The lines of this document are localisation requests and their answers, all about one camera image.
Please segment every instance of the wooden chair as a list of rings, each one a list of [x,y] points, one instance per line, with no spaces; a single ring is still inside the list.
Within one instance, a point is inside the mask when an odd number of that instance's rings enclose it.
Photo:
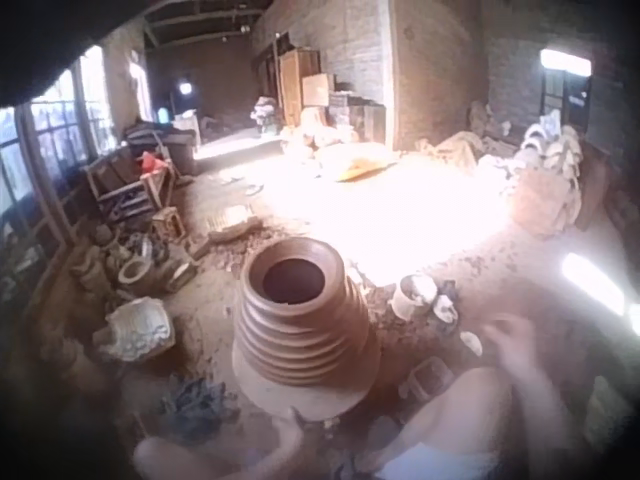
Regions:
[[[129,147],[122,147],[85,167],[91,193],[108,222],[119,223],[169,205],[176,171],[171,160],[164,161],[166,167],[141,175]]]

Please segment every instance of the cardboard box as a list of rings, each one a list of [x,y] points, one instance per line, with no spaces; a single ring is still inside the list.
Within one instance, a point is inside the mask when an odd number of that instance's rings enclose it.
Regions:
[[[302,79],[302,101],[305,107],[328,107],[329,93],[336,88],[335,75],[320,73]]]

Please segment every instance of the potter's hand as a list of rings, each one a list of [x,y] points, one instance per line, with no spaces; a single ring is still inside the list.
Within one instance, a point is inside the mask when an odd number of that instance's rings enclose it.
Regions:
[[[280,448],[294,451],[302,447],[302,441],[304,440],[303,422],[295,408],[289,408],[285,417],[274,417],[273,426],[278,430]]]
[[[539,370],[533,324],[520,315],[496,313],[485,325],[486,336],[498,347],[503,368],[516,379]]]

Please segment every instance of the ceiling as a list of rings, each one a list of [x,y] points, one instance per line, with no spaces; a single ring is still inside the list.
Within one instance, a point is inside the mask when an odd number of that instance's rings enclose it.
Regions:
[[[273,0],[170,0],[145,15],[149,50],[248,35]]]

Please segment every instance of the wooden cabinet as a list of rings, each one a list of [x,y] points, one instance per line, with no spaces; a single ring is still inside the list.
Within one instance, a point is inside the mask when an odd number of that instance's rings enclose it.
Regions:
[[[302,112],[302,79],[320,73],[320,54],[315,50],[296,49],[280,57],[282,108],[285,123],[300,125]]]

